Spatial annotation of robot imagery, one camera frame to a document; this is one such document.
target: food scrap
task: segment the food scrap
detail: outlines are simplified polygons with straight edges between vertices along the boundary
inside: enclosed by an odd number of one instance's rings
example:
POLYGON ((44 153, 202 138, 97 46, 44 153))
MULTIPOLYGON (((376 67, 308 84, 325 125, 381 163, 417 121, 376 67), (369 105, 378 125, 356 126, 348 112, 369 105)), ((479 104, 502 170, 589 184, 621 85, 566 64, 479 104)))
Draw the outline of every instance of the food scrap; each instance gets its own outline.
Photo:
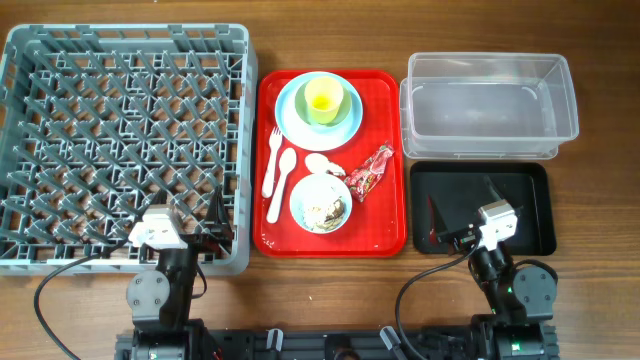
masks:
POLYGON ((342 223, 345 204, 338 194, 312 197, 304 204, 303 221, 312 231, 331 231, 342 223))
POLYGON ((346 176, 344 169, 338 164, 334 164, 327 159, 326 156, 318 153, 312 153, 307 155, 304 159, 307 169, 312 174, 325 174, 330 173, 334 176, 346 176))
POLYGON ((347 184, 351 195, 358 201, 364 198, 376 186, 382 178, 387 165, 387 160, 393 155, 393 148, 389 142, 385 142, 362 166, 347 176, 344 183, 347 184))

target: red tray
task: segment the red tray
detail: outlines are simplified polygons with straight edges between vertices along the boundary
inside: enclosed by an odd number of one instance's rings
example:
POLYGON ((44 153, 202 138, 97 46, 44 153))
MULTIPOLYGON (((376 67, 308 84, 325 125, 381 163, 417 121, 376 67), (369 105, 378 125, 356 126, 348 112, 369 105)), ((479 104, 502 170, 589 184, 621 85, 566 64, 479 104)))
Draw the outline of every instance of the red tray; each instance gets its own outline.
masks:
MULTIPOLYGON (((310 153, 286 139, 278 159, 287 147, 296 150, 298 162, 289 175, 282 199, 280 218, 275 224, 266 220, 271 199, 261 195, 262 180, 269 160, 269 135, 276 125, 274 107, 280 90, 294 77, 307 71, 275 71, 260 84, 256 139, 256 178, 253 203, 253 239, 264 254, 274 257, 386 257, 396 254, 407 240, 404 165, 398 111, 398 84, 378 70, 337 70, 332 73, 347 79, 362 98, 364 117, 356 135, 345 145, 323 152, 329 160, 350 174, 364 163, 385 141, 395 150, 384 176, 365 198, 353 200, 349 220, 331 234, 317 235, 296 224, 289 211, 289 195, 295 184, 309 175, 304 158, 310 153)), ((276 181, 280 172, 276 171, 276 181)))

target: wooden table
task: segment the wooden table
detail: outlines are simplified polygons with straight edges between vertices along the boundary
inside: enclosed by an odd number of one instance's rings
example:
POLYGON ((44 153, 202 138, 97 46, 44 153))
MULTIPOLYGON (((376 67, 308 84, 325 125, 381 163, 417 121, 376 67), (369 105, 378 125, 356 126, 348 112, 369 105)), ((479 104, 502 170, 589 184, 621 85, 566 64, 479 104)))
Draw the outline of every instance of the wooden table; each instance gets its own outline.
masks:
MULTIPOLYGON (((414 52, 564 55, 580 136, 543 162, 558 238, 543 259, 560 275, 553 323, 564 358, 630 358, 640 356, 639 10, 632 1, 5 0, 0 37, 20 23, 237 22, 250 31, 261 76, 379 68, 398 81, 414 52)), ((254 251, 242 275, 209 279, 191 315, 212 329, 378 329, 393 323, 401 285, 445 261, 418 254, 411 231, 405 250, 385 260, 275 260, 254 251)), ((47 320, 83 359, 112 359, 115 335, 132 328, 131 277, 59 278, 44 291, 47 320)), ((40 280, 0 279, 2 359, 64 358, 33 313, 40 280)), ((488 311, 465 266, 416 284, 403 307, 414 327, 466 324, 488 311)))

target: crumpled wrapper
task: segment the crumpled wrapper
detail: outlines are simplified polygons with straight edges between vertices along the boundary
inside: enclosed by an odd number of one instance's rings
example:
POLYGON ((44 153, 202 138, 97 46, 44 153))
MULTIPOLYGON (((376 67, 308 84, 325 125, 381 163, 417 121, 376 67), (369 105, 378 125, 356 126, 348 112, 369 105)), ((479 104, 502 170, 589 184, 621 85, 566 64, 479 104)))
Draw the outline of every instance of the crumpled wrapper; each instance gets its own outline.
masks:
POLYGON ((385 142, 367 161, 344 179, 354 199, 363 202, 364 198, 376 186, 387 166, 387 161, 393 155, 393 148, 389 141, 385 142))

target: gray plastic dish rack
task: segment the gray plastic dish rack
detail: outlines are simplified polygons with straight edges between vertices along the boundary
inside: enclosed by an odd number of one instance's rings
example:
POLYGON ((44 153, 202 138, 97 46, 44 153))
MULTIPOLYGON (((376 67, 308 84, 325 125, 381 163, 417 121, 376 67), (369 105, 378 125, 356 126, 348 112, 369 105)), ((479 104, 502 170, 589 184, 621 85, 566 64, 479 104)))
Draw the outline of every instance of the gray plastic dish rack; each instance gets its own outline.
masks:
MULTIPOLYGON (((0 274, 46 274, 114 246, 160 189, 206 232, 214 188, 235 233, 207 275, 249 262, 258 66, 235 24, 21 25, 0 65, 0 274)), ((138 272, 126 245, 65 274, 138 272)))

